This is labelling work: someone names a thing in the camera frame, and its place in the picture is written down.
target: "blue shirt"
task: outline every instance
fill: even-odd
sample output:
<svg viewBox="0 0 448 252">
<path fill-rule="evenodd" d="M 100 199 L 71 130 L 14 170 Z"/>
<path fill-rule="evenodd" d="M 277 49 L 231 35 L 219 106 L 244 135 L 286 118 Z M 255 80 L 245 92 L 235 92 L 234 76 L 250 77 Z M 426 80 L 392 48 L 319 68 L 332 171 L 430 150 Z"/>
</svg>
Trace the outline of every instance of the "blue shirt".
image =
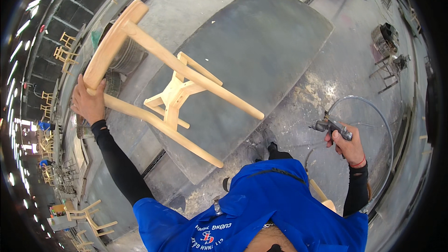
<svg viewBox="0 0 448 252">
<path fill-rule="evenodd" d="M 52 164 L 52 162 L 51 161 L 49 161 L 49 160 L 43 160 L 43 161 L 40 161 L 40 163 L 39 163 L 39 165 L 40 166 L 47 166 L 47 165 L 51 165 Z"/>
<path fill-rule="evenodd" d="M 259 171 L 277 168 L 282 173 Z M 294 248 L 316 252 L 364 251 L 367 215 L 339 216 L 311 196 L 308 177 L 295 159 L 260 161 L 244 166 L 232 179 L 229 193 L 219 200 L 222 214 L 209 209 L 187 220 L 151 198 L 133 206 L 139 232 L 148 251 L 242 252 L 270 219 Z"/>
<path fill-rule="evenodd" d="M 46 131 L 50 128 L 50 124 L 47 122 L 41 122 L 37 121 L 37 125 L 40 127 L 41 130 Z"/>
</svg>

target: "fluorescent light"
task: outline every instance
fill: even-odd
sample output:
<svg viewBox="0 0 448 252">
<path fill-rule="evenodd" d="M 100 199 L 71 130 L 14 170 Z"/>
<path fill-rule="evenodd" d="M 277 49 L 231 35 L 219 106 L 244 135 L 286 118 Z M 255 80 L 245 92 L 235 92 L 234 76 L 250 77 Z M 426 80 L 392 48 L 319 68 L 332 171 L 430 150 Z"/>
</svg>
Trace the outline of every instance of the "fluorescent light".
<svg viewBox="0 0 448 252">
<path fill-rule="evenodd" d="M 11 183 L 11 186 L 14 186 L 14 185 L 15 185 L 15 182 L 14 182 L 14 175 L 13 175 L 12 172 L 9 173 L 9 182 Z"/>
<path fill-rule="evenodd" d="M 18 63 L 18 61 L 16 60 L 16 62 L 14 63 L 13 69 L 11 69 L 11 73 L 9 74 L 9 78 L 8 78 L 8 81 L 6 82 L 6 85 L 9 84 L 9 81 L 11 81 L 11 77 L 13 76 L 14 70 L 16 70 L 17 63 Z"/>
<path fill-rule="evenodd" d="M 19 30 L 17 31 L 16 37 L 19 36 L 20 33 L 22 33 L 22 31 L 30 24 L 31 20 L 27 20 L 21 28 L 19 28 Z"/>
<path fill-rule="evenodd" d="M 14 56 L 19 51 L 20 47 L 22 47 L 23 41 L 20 41 L 19 45 L 17 45 L 16 49 L 14 50 L 13 54 L 9 58 L 9 62 L 11 62 L 14 59 Z"/>
<path fill-rule="evenodd" d="M 6 99 L 6 104 L 9 103 L 9 98 L 11 98 L 11 93 L 13 92 L 14 85 L 16 84 L 16 78 L 11 82 L 11 87 L 9 88 L 8 98 Z"/>
<path fill-rule="evenodd" d="M 40 0 L 35 0 L 35 1 L 31 2 L 30 4 L 28 4 L 28 7 L 25 9 L 25 11 L 28 11 L 29 9 L 33 8 L 34 6 L 36 6 L 39 3 L 40 3 Z"/>
<path fill-rule="evenodd" d="M 36 7 L 34 7 L 31 10 L 31 19 L 36 15 L 38 9 L 39 9 L 39 5 L 37 5 Z"/>
</svg>

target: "printed logo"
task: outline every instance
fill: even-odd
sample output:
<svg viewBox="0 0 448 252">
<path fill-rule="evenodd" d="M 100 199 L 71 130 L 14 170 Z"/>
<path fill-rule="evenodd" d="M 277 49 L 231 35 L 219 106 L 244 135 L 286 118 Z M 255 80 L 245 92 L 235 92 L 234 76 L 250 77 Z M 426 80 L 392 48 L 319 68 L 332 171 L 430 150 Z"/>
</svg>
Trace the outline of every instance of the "printed logo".
<svg viewBox="0 0 448 252">
<path fill-rule="evenodd" d="M 201 240 L 205 241 L 205 244 L 210 244 L 215 239 L 213 236 L 211 236 L 210 231 L 205 231 L 202 233 L 202 235 L 204 236 L 204 238 L 201 238 Z"/>
</svg>

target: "shoe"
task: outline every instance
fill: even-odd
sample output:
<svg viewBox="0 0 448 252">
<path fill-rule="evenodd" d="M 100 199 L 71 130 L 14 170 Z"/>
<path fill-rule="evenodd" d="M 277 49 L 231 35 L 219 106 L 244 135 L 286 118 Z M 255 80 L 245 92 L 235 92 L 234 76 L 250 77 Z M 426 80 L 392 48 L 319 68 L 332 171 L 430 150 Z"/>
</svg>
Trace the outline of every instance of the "shoe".
<svg viewBox="0 0 448 252">
<path fill-rule="evenodd" d="M 254 146 L 250 145 L 246 148 L 246 155 L 250 159 L 251 162 L 262 161 L 260 154 L 257 152 Z"/>
<path fill-rule="evenodd" d="M 264 139 L 264 145 L 266 146 L 266 148 L 269 150 L 269 146 L 271 145 L 271 143 L 274 143 L 277 149 L 277 138 L 275 136 L 275 134 L 270 130 L 270 129 L 265 129 L 263 131 L 263 139 Z"/>
</svg>

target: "gray mat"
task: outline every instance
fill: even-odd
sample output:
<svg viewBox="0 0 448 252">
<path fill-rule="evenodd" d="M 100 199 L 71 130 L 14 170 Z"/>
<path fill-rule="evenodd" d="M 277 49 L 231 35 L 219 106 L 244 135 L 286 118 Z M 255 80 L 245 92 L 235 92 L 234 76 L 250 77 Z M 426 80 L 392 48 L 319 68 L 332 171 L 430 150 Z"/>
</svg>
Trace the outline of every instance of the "gray mat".
<svg viewBox="0 0 448 252">
<path fill-rule="evenodd" d="M 299 80 L 333 28 L 299 0 L 235 0 L 214 14 L 175 54 L 189 55 L 219 78 L 224 88 L 267 116 Z M 134 104 L 144 107 L 144 99 L 162 92 L 171 75 L 171 68 L 163 65 Z M 179 126 L 178 131 L 223 160 L 224 167 L 225 158 L 261 123 L 208 91 L 190 96 L 179 118 L 191 126 Z M 150 127 L 192 183 L 201 182 L 215 169 Z"/>
</svg>

